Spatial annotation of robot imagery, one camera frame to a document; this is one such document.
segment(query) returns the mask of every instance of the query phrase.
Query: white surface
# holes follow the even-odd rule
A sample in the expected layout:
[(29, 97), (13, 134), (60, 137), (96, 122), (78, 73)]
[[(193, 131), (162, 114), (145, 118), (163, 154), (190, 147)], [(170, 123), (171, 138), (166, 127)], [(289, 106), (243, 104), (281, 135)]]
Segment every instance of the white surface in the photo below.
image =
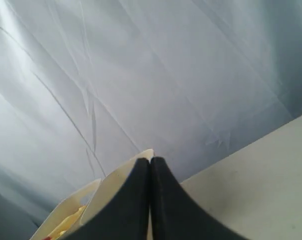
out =
[(153, 148), (186, 179), (302, 113), (302, 0), (0, 0), (0, 193), (37, 219)]
[(252, 240), (302, 240), (302, 117), (182, 183)]

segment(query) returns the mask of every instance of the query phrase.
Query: yellow object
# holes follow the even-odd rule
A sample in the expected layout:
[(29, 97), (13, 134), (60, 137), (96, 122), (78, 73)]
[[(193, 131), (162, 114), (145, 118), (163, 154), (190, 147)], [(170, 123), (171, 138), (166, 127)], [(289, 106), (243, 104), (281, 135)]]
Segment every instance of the yellow object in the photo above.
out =
[(81, 206), (78, 211), (68, 217), (66, 217), (48, 236), (52, 238), (52, 240), (57, 240), (60, 236), (62, 236), (81, 216), (86, 206)]

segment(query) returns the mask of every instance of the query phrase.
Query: white fabric backdrop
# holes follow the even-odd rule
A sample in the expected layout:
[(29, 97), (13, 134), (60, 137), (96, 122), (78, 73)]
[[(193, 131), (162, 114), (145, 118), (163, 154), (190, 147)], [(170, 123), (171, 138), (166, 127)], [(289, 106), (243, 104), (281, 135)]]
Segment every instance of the white fabric backdrop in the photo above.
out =
[(183, 180), (302, 114), (302, 0), (0, 0), (0, 193), (36, 219), (147, 148)]

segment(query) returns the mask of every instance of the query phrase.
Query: wrinkled fabric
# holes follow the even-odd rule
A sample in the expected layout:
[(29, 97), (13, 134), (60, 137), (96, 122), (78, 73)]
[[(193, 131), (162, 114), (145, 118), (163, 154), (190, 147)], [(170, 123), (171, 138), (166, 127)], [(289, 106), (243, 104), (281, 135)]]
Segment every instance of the wrinkled fabric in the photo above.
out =
[(183, 180), (301, 114), (302, 0), (0, 0), (0, 193), (39, 221), (144, 149)]

